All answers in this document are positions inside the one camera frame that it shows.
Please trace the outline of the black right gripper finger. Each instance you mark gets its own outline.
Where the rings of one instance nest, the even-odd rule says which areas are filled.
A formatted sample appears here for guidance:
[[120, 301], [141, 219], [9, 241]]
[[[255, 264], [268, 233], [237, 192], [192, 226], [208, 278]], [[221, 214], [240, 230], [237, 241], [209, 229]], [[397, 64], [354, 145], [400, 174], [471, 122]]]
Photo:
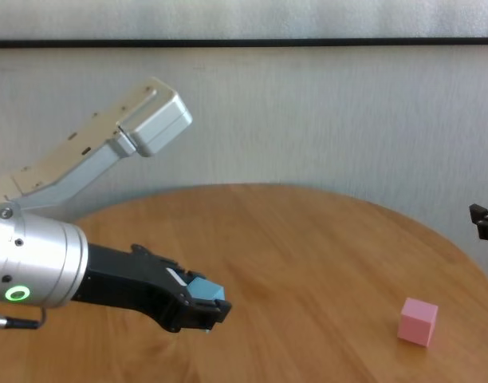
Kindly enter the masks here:
[[469, 206], [471, 222], [477, 227], [478, 237], [488, 241], [488, 210], [480, 205]]

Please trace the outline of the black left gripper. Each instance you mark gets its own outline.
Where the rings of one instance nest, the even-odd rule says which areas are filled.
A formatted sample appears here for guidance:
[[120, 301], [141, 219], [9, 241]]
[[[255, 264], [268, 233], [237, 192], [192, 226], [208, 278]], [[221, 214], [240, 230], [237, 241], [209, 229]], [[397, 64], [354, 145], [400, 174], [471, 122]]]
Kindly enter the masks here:
[[89, 244], [85, 274], [73, 300], [145, 314], [164, 330], [212, 330], [232, 309], [226, 300], [191, 299], [187, 284], [204, 274], [133, 244], [129, 252]]

